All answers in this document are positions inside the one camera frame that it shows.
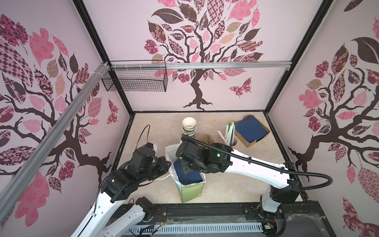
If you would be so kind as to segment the dark blue napkin single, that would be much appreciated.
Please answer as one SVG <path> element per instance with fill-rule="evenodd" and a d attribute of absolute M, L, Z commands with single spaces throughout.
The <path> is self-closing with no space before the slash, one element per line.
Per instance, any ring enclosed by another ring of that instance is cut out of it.
<path fill-rule="evenodd" d="M 190 185 L 190 184 L 194 184 L 194 183 L 200 183 L 203 181 L 200 173 L 197 170 L 191 171 L 188 174 L 184 174 L 180 160 L 175 161 L 174 168 L 175 168 L 176 174 L 178 176 L 179 182 L 182 185 Z"/>

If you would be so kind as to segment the paper gift bag with handles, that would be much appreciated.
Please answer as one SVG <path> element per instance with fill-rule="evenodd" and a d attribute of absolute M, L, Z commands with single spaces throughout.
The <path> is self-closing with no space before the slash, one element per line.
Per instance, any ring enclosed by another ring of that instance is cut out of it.
<path fill-rule="evenodd" d="M 176 157 L 179 146 L 180 144 L 174 144 L 165 147 L 165 158 L 171 162 L 168 174 L 177 186 L 182 203 L 185 203 L 201 196 L 206 177 L 197 170 L 184 174 L 181 160 Z"/>

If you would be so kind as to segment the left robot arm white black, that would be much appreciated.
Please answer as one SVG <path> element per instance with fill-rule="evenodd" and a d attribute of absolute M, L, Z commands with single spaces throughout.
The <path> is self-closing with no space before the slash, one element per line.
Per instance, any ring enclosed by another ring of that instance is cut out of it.
<path fill-rule="evenodd" d="M 133 152 L 130 161 L 107 176 L 94 205 L 73 232 L 74 237 L 120 237 L 134 225 L 152 219 L 155 206 L 142 197 L 112 224 L 107 224 L 143 182 L 154 181 L 169 171 L 171 162 L 164 156 L 157 157 L 156 151 L 157 146 L 148 142 Z"/>

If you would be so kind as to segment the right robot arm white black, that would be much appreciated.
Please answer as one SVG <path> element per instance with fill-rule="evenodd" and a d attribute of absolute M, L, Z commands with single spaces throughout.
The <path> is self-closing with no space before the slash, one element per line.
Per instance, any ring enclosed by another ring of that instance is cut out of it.
<path fill-rule="evenodd" d="M 235 173 L 263 181 L 268 189 L 260 198 L 259 213 L 267 218 L 276 213 L 282 204 L 296 201 L 300 193 L 325 188 L 332 184 L 332 177 L 314 172 L 297 171 L 292 162 L 269 163 L 239 152 L 221 143 L 206 144 L 199 140 L 182 136 L 176 151 L 184 173 Z M 324 183 L 301 186 L 298 176 L 325 179 Z"/>

